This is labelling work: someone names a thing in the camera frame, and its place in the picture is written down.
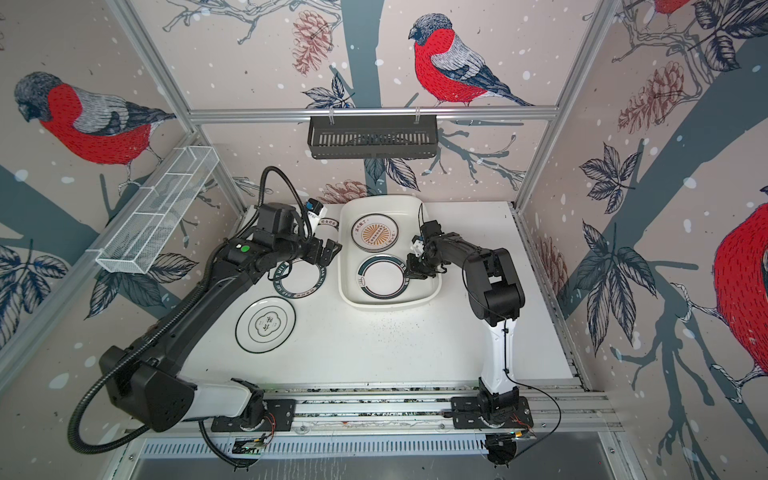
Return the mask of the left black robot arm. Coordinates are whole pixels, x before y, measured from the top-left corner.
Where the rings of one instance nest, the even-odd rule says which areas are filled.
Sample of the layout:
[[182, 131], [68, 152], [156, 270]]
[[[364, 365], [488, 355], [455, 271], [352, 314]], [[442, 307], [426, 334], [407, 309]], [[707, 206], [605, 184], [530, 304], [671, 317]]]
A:
[[182, 378], [181, 370], [225, 310], [262, 277], [296, 259], [331, 263], [340, 244], [314, 234], [326, 214], [314, 198], [299, 208], [262, 205], [252, 225], [215, 250], [201, 282], [172, 313], [129, 347], [113, 346], [102, 355], [99, 364], [111, 404], [156, 432], [217, 417], [258, 426], [266, 406], [257, 385], [237, 378], [197, 383]]

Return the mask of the green ring plate mid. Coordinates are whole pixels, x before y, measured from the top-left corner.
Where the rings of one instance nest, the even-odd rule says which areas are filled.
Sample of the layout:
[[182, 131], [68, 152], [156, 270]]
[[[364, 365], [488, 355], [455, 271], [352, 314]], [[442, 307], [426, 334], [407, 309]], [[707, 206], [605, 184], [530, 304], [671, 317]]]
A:
[[327, 268], [309, 264], [303, 260], [281, 263], [273, 275], [276, 293], [285, 299], [306, 298], [317, 292], [325, 283]]

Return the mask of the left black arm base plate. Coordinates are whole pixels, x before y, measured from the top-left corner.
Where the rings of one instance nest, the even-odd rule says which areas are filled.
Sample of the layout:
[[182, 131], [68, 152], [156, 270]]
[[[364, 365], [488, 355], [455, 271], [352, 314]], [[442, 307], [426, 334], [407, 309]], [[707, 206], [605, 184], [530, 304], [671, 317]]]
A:
[[293, 399], [267, 399], [246, 408], [238, 417], [215, 417], [211, 430], [216, 433], [288, 432], [297, 402]]

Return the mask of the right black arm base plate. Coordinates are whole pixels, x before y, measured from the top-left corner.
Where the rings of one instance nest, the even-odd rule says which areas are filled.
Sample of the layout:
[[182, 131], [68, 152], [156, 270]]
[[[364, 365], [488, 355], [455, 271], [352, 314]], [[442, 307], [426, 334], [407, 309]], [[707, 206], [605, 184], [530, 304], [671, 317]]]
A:
[[520, 396], [515, 404], [493, 410], [481, 407], [476, 397], [452, 397], [450, 409], [444, 412], [457, 430], [533, 428], [534, 421], [528, 399]]

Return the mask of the white plate black cloud emblem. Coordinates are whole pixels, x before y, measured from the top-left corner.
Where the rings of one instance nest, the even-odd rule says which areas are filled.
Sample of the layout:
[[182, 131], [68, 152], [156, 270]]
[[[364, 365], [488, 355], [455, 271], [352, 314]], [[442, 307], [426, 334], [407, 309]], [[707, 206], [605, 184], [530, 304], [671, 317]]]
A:
[[260, 299], [249, 305], [239, 316], [235, 340], [251, 354], [276, 350], [291, 336], [296, 326], [293, 305], [279, 296]]

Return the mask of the orange sunburst plate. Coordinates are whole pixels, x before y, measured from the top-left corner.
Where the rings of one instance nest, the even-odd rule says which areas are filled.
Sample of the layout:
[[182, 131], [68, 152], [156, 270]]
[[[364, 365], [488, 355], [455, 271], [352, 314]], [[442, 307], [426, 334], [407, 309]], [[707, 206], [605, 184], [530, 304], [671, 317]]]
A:
[[393, 247], [399, 237], [399, 226], [384, 214], [368, 214], [357, 219], [351, 227], [355, 245], [369, 253], [384, 252]]

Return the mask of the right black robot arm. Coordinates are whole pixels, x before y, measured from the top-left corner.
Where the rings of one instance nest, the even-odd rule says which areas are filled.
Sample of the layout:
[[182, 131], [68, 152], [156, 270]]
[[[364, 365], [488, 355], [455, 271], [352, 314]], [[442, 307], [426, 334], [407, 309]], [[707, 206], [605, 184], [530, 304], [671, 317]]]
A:
[[419, 227], [407, 255], [405, 277], [426, 280], [455, 265], [474, 315], [489, 327], [490, 345], [479, 379], [477, 403], [483, 421], [500, 426], [520, 406], [519, 386], [512, 369], [515, 321], [525, 305], [525, 294], [510, 252], [489, 249], [466, 241], [455, 232], [445, 233], [435, 221]]

